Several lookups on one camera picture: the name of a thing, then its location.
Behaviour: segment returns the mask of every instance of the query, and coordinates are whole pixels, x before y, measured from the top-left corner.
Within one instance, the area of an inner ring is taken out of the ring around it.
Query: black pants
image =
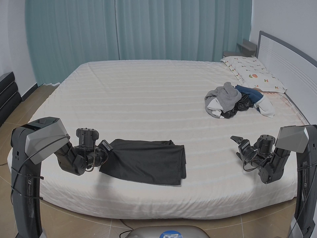
[[[184,145],[170,141],[116,139],[100,172],[123,180],[180,185],[186,178]]]

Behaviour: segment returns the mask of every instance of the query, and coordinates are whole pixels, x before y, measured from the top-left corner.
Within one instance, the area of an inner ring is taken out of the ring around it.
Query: pillowcase
[[[239,82],[263,92],[285,93],[285,86],[256,58],[226,57],[221,59],[235,74]]]

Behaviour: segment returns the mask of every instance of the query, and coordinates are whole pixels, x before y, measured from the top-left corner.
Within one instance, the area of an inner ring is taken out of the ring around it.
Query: white headboard
[[[256,57],[286,86],[286,95],[310,124],[317,124],[317,61],[260,31]]]

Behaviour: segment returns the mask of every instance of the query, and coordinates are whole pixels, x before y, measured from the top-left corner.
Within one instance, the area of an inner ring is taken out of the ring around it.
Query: white bed sheet
[[[61,118],[71,136],[94,128],[108,142],[172,140],[185,145],[187,178],[180,186],[159,186],[110,177],[99,168],[75,176],[62,171],[53,154],[42,163],[40,195],[60,207],[92,216],[122,219],[217,219],[292,199],[296,157],[289,157],[282,179],[265,185],[257,171],[244,172],[230,136],[254,143],[261,134],[305,120],[283,94],[266,93],[273,119],[255,109],[231,119],[204,110],[209,90],[238,80],[225,64],[202,61],[99,61],[79,66],[42,104],[31,120]],[[8,156],[9,166],[12,153]]]

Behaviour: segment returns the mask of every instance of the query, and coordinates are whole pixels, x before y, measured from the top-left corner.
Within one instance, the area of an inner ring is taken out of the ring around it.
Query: teal curtain
[[[219,61],[249,39],[252,0],[26,0],[38,84],[118,59]]]
[[[120,59],[219,61],[249,39],[252,0],[115,0]]]
[[[62,82],[89,61],[118,60],[114,0],[26,0],[27,41],[38,85]]]

